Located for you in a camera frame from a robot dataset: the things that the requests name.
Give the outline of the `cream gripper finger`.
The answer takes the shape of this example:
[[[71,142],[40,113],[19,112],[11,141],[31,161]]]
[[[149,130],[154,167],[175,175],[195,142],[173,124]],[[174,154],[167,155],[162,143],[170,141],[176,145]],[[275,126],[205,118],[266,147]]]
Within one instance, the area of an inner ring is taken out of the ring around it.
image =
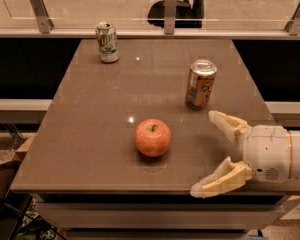
[[[245,120],[217,110],[210,110],[208,116],[209,120],[231,143],[237,142],[248,129],[251,129],[251,126]]]
[[[234,163],[226,157],[211,175],[191,187],[190,195],[195,198],[218,196],[239,189],[252,178],[252,169],[246,163]]]

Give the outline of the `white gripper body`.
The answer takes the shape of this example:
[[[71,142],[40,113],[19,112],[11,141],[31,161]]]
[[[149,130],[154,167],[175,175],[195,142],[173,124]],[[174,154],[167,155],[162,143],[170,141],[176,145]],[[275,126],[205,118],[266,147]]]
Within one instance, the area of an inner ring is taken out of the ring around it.
[[[283,183],[290,174],[291,144],[282,126],[258,125],[243,135],[243,161],[259,182]]]

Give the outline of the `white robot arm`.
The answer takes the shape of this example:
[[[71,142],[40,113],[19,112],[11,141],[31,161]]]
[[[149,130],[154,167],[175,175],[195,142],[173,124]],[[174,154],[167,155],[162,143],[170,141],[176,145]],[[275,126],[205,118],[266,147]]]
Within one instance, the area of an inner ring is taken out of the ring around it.
[[[210,110],[209,120],[234,143],[242,156],[239,162],[226,157],[215,171],[191,187],[195,198],[228,193],[247,181],[284,183],[300,173],[300,131],[282,126],[250,126],[245,120]]]

